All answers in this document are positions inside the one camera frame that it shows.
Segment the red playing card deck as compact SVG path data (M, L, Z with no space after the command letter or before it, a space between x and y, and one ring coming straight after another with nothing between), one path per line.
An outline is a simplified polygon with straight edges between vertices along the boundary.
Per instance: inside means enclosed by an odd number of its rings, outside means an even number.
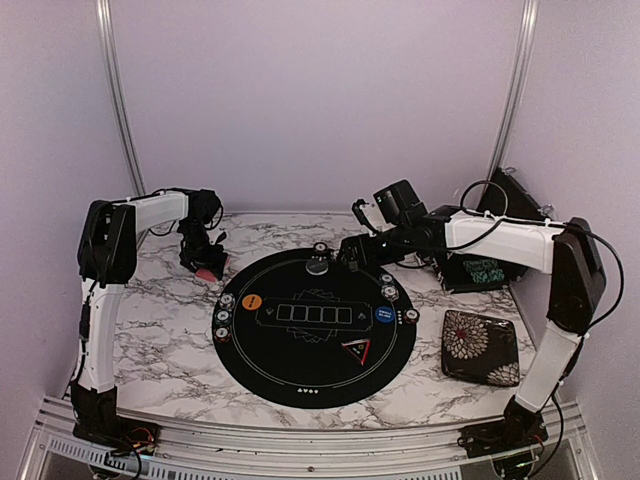
M214 273L212 273L210 270L205 268L198 269L195 273L195 277L211 283L215 283L218 281L217 276Z

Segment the grey chip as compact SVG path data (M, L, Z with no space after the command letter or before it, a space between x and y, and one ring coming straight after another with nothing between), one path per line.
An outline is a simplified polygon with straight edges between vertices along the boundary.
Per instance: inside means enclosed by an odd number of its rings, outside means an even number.
M224 293L219 298L219 308L226 311L232 311L236 304L235 296L231 293Z
M387 286L382 289L382 295L389 301L394 302L399 298L399 291L394 286Z

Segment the orange big blind button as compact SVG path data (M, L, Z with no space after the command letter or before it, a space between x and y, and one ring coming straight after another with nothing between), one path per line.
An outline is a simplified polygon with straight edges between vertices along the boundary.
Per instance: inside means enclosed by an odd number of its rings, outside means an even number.
M247 311L256 311L263 304L263 299L258 294L248 294L241 300L242 307Z

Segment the red chip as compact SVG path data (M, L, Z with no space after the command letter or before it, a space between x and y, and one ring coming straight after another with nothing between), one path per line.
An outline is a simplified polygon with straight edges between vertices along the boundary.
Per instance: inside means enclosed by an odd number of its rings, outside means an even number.
M227 327L219 327L213 331L213 338L216 342L226 343L231 339L231 331Z
M323 242L316 242L313 245L313 252L315 255L323 256L328 252L328 246Z
M407 309L403 313L403 322L407 324L416 324L420 319L420 314L415 309Z

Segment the blue small blind button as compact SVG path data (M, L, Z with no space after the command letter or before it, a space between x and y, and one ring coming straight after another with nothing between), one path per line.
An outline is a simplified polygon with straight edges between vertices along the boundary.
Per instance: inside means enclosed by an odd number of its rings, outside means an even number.
M375 310L375 319L382 324L394 324L396 322L396 311L386 306Z

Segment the black dealer button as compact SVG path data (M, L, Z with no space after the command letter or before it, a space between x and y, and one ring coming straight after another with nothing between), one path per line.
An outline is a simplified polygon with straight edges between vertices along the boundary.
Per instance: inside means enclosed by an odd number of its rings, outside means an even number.
M324 275L329 270L329 261L322 258L311 258L306 262L305 269L310 275Z

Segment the red triangle all-in marker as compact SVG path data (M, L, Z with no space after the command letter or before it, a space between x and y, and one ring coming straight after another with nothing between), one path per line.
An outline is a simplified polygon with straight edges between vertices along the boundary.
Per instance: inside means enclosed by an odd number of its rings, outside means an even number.
M341 346L352 355L361 366L365 365L371 347L370 339L350 340L343 342Z

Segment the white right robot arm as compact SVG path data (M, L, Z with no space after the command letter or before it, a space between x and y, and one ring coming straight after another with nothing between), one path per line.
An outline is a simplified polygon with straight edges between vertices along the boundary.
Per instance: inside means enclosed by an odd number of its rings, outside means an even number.
M551 398L584 338L604 318L598 308L607 284L600 256L606 241L579 216L524 219L480 212L464 200L430 211L407 180L379 190L372 201L355 200L351 211L366 231L343 240L338 257L353 270L409 254L447 253L504 261L547 277L544 332L509 415L495 428L502 446L519 446L534 431L530 413Z

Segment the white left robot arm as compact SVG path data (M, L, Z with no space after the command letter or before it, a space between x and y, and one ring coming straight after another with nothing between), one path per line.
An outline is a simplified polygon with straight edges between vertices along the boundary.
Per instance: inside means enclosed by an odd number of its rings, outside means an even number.
M209 231L222 211L215 191L207 189L171 188L91 203L77 254L83 304L71 398L78 417L102 443L119 444L127 432L125 421L116 415L113 348L121 297L137 268L138 235L176 223L182 236L180 264L220 280L228 254L218 241L211 241Z

